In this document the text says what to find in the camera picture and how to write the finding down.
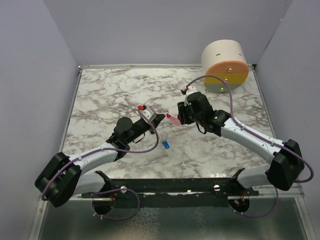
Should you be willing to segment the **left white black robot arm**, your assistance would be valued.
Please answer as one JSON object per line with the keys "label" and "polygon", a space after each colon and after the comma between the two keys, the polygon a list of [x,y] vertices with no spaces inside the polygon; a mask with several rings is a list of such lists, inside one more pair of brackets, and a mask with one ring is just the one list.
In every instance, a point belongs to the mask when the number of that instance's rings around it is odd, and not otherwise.
{"label": "left white black robot arm", "polygon": [[[110,138],[102,145],[75,155],[56,153],[36,178],[34,185],[41,192],[41,199],[54,207],[64,205],[74,195],[81,176],[108,163],[113,163],[126,154],[145,154],[153,151],[159,144],[157,127],[165,118],[156,114],[148,118],[142,112],[140,119],[133,123],[130,118],[122,117],[117,121]],[[147,150],[134,151],[129,143],[147,131],[156,136],[154,146]]]}

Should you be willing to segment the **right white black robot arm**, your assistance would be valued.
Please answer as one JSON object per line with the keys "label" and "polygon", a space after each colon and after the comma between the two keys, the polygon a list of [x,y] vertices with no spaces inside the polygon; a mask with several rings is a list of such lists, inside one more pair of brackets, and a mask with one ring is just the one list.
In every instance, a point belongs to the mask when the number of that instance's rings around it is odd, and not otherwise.
{"label": "right white black robot arm", "polygon": [[232,118],[224,110],[214,110],[207,97],[199,91],[177,104],[178,119],[182,125],[195,123],[203,133],[213,133],[232,140],[260,156],[262,166],[241,169],[233,176],[229,189],[240,196],[254,186],[273,185],[288,191],[305,168],[299,144],[289,139],[282,141],[264,135]]}

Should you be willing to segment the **pink tag metal keyring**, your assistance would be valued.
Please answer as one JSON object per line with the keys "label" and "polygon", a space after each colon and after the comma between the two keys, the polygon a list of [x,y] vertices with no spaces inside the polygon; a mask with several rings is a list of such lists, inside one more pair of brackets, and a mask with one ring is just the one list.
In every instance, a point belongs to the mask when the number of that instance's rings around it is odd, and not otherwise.
{"label": "pink tag metal keyring", "polygon": [[170,115],[169,113],[167,113],[166,115],[166,118],[168,120],[170,120],[173,124],[177,125],[177,126],[180,126],[181,125],[181,122],[180,120],[177,118],[177,117],[174,117],[172,115]]}

